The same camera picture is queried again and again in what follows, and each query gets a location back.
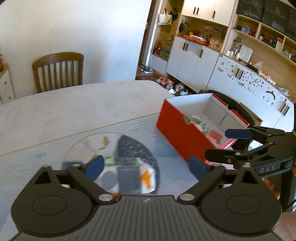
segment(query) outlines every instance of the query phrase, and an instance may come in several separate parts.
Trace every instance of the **red fire extinguisher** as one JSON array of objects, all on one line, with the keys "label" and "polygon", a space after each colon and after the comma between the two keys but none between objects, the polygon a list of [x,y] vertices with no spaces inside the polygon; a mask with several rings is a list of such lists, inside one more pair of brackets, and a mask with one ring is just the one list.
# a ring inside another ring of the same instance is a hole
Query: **red fire extinguisher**
[{"label": "red fire extinguisher", "polygon": [[157,48],[155,48],[155,50],[153,51],[153,53],[154,53],[155,55],[159,55],[159,54],[160,54],[160,49],[161,49],[162,45],[163,45],[163,43],[160,42],[160,43],[158,44]]}]

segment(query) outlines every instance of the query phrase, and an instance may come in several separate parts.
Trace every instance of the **glass cabinet door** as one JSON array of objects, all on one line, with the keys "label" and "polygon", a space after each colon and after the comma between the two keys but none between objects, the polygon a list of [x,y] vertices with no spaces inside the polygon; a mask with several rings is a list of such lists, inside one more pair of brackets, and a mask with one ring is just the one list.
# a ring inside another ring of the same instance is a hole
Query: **glass cabinet door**
[{"label": "glass cabinet door", "polygon": [[257,21],[261,20],[263,0],[240,0],[237,14],[245,15]]},{"label": "glass cabinet door", "polygon": [[279,0],[265,1],[262,23],[284,33],[289,19],[290,7]]},{"label": "glass cabinet door", "polygon": [[290,16],[288,26],[285,30],[285,35],[296,41],[296,9],[290,8]]}]

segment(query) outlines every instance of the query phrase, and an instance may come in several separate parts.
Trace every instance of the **white tabletop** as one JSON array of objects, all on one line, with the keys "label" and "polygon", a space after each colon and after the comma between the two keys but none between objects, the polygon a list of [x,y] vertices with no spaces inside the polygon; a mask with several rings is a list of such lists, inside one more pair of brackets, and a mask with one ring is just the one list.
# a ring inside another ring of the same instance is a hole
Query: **white tabletop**
[{"label": "white tabletop", "polygon": [[152,81],[80,85],[0,106],[0,155],[160,112],[172,97]]}]

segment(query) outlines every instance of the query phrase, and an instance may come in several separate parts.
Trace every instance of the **white bag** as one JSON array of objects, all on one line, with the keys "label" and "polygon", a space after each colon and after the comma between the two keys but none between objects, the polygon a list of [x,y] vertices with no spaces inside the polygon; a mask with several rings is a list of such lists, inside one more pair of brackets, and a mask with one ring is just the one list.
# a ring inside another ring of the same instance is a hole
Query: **white bag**
[{"label": "white bag", "polygon": [[173,16],[169,15],[166,8],[163,14],[158,15],[158,25],[171,25],[173,20]]}]

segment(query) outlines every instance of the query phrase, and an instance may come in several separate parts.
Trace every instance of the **brown door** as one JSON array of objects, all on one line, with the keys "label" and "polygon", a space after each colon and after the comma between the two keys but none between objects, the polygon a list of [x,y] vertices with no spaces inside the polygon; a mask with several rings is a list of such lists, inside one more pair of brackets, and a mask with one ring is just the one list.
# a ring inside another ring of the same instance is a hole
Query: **brown door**
[{"label": "brown door", "polygon": [[147,40],[148,40],[148,29],[150,28],[151,23],[152,23],[152,17],[153,17],[153,12],[154,12],[154,8],[156,5],[156,1],[157,0],[152,0],[152,2],[151,2],[151,6],[150,6],[148,18],[147,18],[147,23],[146,23],[146,27],[145,27],[145,32],[144,32],[144,38],[143,38],[143,42],[142,42],[140,57],[139,57],[139,64],[142,64],[142,62],[143,62],[144,49],[145,49],[145,46],[146,46]]}]

